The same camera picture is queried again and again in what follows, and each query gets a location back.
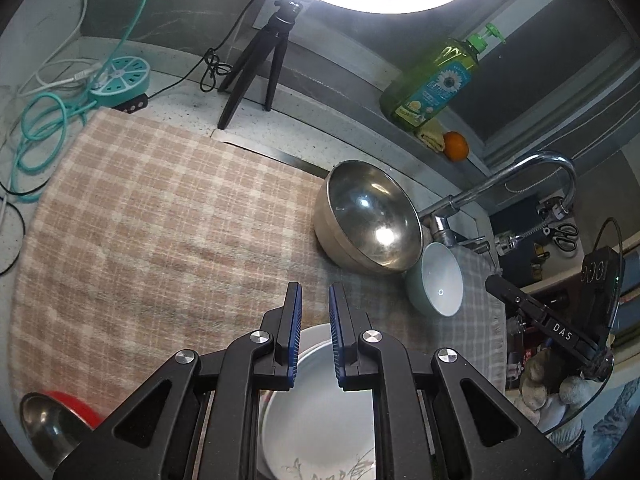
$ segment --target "faucet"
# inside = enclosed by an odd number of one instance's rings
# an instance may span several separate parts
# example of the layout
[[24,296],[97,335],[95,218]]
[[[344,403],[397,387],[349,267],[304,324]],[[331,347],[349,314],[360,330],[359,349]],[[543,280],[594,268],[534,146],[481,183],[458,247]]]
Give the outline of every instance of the faucet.
[[545,162],[564,168],[569,174],[569,189],[564,198],[560,199],[549,209],[546,218],[543,219],[539,225],[520,235],[513,235],[511,232],[507,232],[496,237],[495,243],[498,254],[506,254],[508,251],[514,249],[520,240],[542,229],[549,222],[562,220],[562,218],[569,214],[569,209],[575,198],[575,181],[577,178],[574,164],[570,158],[551,151],[535,152],[530,155],[525,155],[472,189],[463,191],[456,196],[446,196],[428,208],[423,209],[418,213],[418,217],[424,219],[425,225],[431,231],[433,240],[447,247],[453,247],[456,244],[456,237],[451,227],[449,227],[450,216],[460,211],[463,205],[476,200],[478,196],[489,188],[498,184],[504,184],[521,171]]

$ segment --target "metal bowl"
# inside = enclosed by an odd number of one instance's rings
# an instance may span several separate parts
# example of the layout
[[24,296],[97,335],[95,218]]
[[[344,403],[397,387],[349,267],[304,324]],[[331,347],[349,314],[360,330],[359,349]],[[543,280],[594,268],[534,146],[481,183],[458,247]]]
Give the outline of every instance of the metal bowl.
[[422,227],[411,200],[388,174],[361,160],[338,164],[326,178],[314,227],[327,255],[355,272],[403,272],[422,253]]
[[92,429],[82,418],[48,395],[26,394],[20,402],[20,420],[38,456],[57,468]]

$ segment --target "tripod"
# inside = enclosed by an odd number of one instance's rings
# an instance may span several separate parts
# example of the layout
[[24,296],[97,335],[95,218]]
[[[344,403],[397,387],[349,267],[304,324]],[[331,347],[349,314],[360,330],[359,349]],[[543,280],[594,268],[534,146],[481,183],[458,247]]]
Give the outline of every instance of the tripod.
[[236,113],[240,101],[249,89],[249,85],[254,80],[260,66],[267,59],[273,50],[273,60],[271,61],[271,72],[267,93],[264,99],[264,110],[270,111],[273,104],[273,97],[276,93],[276,85],[280,77],[282,62],[287,51],[289,32],[296,23],[296,17],[302,10],[302,4],[294,0],[277,0],[275,3],[279,9],[269,18],[267,24],[261,28],[251,42],[242,51],[240,57],[234,64],[231,71],[226,75],[218,92],[223,92],[229,88],[231,83],[238,76],[238,81],[231,91],[225,109],[222,110],[218,120],[218,128],[224,130],[231,118]]

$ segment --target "bottle label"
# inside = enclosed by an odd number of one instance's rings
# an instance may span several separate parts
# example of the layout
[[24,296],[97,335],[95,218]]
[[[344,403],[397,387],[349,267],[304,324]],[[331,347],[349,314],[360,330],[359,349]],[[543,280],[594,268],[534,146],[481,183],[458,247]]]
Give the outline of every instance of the bottle label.
[[447,104],[469,81],[469,71],[459,62],[451,62],[400,105],[396,109],[396,115],[413,126],[420,126],[431,119],[434,112]]

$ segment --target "orange fruit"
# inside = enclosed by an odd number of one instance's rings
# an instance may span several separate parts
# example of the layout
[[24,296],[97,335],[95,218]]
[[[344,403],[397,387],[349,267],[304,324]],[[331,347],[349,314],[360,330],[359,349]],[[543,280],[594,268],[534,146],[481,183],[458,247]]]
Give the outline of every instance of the orange fruit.
[[447,155],[452,162],[465,160],[469,154],[469,145],[466,143],[465,137],[458,132],[447,132],[444,134],[444,154]]

